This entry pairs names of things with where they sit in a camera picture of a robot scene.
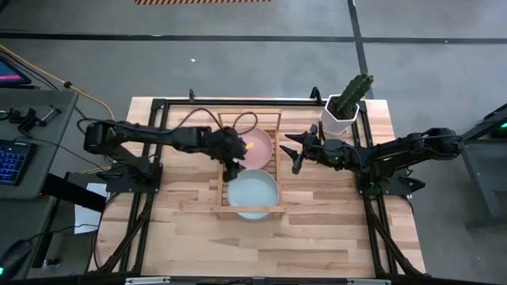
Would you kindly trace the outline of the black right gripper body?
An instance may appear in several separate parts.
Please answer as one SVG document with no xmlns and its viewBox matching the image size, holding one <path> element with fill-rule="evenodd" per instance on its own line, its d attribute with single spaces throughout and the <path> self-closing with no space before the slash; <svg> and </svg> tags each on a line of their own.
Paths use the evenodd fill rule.
<svg viewBox="0 0 507 285">
<path fill-rule="evenodd" d="M 322 142 L 317 135 L 305 134 L 303 157 L 332 169 L 349 169 L 351 146 L 338 139 Z"/>
</svg>

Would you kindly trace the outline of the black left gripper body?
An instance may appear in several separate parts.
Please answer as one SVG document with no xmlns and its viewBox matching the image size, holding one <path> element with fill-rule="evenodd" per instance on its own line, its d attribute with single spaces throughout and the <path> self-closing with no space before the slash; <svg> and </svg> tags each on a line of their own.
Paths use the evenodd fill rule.
<svg viewBox="0 0 507 285">
<path fill-rule="evenodd" d="M 208 156 L 211 158 L 221 162 L 235 162 L 244 160 L 246 153 L 246 143 L 233 128 L 213 131 L 208 136 Z"/>
</svg>

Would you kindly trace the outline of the pink round plate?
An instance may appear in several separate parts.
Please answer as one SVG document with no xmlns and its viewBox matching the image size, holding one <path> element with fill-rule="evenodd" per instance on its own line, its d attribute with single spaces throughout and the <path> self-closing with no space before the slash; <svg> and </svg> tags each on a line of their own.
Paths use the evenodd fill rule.
<svg viewBox="0 0 507 285">
<path fill-rule="evenodd" d="M 241 135 L 246 143 L 253 143 L 253 148 L 246 149 L 245 166 L 246 169 L 261 169 L 269 163 L 273 155 L 273 142 L 266 131 L 254 128 L 252 131 Z"/>
</svg>

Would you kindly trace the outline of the pale round plate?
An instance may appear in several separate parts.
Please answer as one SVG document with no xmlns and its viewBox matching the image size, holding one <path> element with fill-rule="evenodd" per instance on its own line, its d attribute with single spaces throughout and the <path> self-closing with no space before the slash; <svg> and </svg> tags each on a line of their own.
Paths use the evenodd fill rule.
<svg viewBox="0 0 507 285">
<path fill-rule="evenodd" d="M 276 179 L 261 169 L 240 172 L 227 184 L 227 202 L 231 207 L 274 207 L 280 203 Z"/>
</svg>

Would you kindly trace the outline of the light wooden shelf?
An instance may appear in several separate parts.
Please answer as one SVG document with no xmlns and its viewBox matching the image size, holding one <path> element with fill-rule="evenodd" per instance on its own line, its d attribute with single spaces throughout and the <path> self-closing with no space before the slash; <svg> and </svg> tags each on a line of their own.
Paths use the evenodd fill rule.
<svg viewBox="0 0 507 285">
<path fill-rule="evenodd" d="M 272 142 L 273 142 L 273 155 L 269 160 L 269 163 L 261 168 L 271 174 L 278 183 L 280 190 L 280 203 L 274 207 L 231 207 L 227 202 L 227 184 L 223 181 L 223 172 L 225 168 L 219 167 L 219 182 L 216 194 L 216 205 L 212 208 L 212 211 L 219 217 L 227 214 L 237 215 L 238 217 L 250 220 L 260 221 L 266 218 L 282 217 L 287 211 L 287 208 L 282 202 L 282 180 L 281 180 L 281 158 L 278 147 L 280 145 L 279 133 L 281 125 L 282 111 L 277 108 L 271 109 L 254 109 L 246 112 L 247 115 L 252 115 L 254 118 L 253 126 L 251 127 L 239 127 L 239 135 L 252 131 L 254 128 L 262 129 L 266 131 Z"/>
</svg>

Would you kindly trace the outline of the white hexagonal plant pot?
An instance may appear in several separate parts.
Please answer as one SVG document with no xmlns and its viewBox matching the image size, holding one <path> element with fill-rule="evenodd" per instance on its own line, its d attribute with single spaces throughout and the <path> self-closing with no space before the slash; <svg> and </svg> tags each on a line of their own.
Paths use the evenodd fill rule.
<svg viewBox="0 0 507 285">
<path fill-rule="evenodd" d="M 320 116 L 320 122 L 322 123 L 322 130 L 328 135 L 340 135 L 356 122 L 356 118 L 360 111 L 358 104 L 354 107 L 353 114 L 346 120 L 336 119 L 330 112 L 329 107 L 331 100 L 339 98 L 340 94 L 331 94 L 328 96 L 322 114 Z"/>
</svg>

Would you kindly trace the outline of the green cactus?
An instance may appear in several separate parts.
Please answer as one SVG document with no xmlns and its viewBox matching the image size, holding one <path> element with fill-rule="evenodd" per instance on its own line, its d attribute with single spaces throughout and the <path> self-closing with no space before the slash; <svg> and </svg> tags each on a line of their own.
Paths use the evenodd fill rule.
<svg viewBox="0 0 507 285">
<path fill-rule="evenodd" d="M 335 115 L 339 120 L 348 120 L 353 116 L 356 104 L 370 90 L 373 82 L 372 75 L 359 74 L 346 86 L 335 103 Z"/>
</svg>

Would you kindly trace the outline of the white paper sheet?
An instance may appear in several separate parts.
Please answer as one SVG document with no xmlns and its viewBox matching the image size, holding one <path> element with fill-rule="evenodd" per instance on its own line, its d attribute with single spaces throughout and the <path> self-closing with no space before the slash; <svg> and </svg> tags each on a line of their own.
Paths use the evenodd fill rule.
<svg viewBox="0 0 507 285">
<path fill-rule="evenodd" d="M 99 183 L 88 183 L 86 189 L 94 192 L 100 196 L 109 198 L 109 194 L 106 192 L 106 184 Z M 74 234 L 84 234 L 94 232 L 98 229 L 100 222 L 101 212 L 91 210 L 79 205 L 74 206 Z"/>
</svg>

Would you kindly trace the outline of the black equipment stand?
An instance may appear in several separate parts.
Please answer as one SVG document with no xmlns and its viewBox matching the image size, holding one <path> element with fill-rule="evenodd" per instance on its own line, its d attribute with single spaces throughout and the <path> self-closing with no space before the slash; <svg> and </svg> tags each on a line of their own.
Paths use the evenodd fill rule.
<svg viewBox="0 0 507 285">
<path fill-rule="evenodd" d="M 507 226 L 507 103 L 483 117 L 462 134 L 464 164 L 471 181 L 482 194 L 489 216 L 470 221 L 468 230 Z"/>
</svg>

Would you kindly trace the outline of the grey side desk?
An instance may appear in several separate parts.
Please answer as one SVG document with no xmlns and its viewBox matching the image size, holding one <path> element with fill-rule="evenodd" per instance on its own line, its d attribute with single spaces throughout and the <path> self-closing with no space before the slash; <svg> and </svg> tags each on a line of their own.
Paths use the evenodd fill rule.
<svg viewBox="0 0 507 285">
<path fill-rule="evenodd" d="M 4 114 L 14 108 L 24 116 L 33 108 L 41 118 L 51 111 L 51 105 L 62 111 L 46 127 L 34 127 L 29 133 L 19 132 L 17 124 L 0 120 L 0 139 L 36 144 L 21 183 L 18 186 L 0 184 L 0 200 L 30 200 L 40 194 L 77 100 L 78 96 L 69 91 L 0 89 L 0 112 Z"/>
</svg>

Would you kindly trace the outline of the black desk clamp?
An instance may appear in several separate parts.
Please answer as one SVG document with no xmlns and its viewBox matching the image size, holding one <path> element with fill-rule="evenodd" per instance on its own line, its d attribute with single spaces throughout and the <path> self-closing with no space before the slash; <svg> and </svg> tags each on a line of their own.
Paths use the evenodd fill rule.
<svg viewBox="0 0 507 285">
<path fill-rule="evenodd" d="M 30 108 L 24 116 L 19 110 L 11 108 L 7 112 L 6 119 L 11 124 L 17 124 L 19 132 L 29 133 L 34 127 L 46 127 L 52 117 L 61 113 L 62 111 L 53 105 L 51 105 L 51 111 L 41 118 L 36 116 L 36 110 L 33 108 Z"/>
</svg>

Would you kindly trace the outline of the backlit black keyboard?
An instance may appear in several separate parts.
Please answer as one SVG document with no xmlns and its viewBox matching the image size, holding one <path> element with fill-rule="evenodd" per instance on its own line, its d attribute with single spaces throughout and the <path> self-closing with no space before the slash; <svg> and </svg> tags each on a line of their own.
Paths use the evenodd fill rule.
<svg viewBox="0 0 507 285">
<path fill-rule="evenodd" d="M 0 139 L 0 184 L 18 186 L 35 149 L 33 143 Z"/>
</svg>

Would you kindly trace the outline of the laptop screen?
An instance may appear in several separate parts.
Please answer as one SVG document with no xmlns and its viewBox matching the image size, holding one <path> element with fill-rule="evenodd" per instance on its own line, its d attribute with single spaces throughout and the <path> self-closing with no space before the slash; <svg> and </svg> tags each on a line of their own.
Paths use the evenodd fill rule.
<svg viewBox="0 0 507 285">
<path fill-rule="evenodd" d="M 11 62 L 0 56 L 0 86 L 23 86 L 31 84 L 32 81 L 25 74 L 21 73 Z"/>
</svg>

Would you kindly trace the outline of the black computer mouse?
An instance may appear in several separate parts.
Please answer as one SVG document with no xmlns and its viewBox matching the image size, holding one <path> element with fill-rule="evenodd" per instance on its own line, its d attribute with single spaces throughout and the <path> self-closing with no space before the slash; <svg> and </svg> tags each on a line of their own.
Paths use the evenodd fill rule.
<svg viewBox="0 0 507 285">
<path fill-rule="evenodd" d="M 32 251 L 30 240 L 15 241 L 0 256 L 0 280 L 12 279 L 21 269 L 21 266 Z"/>
</svg>

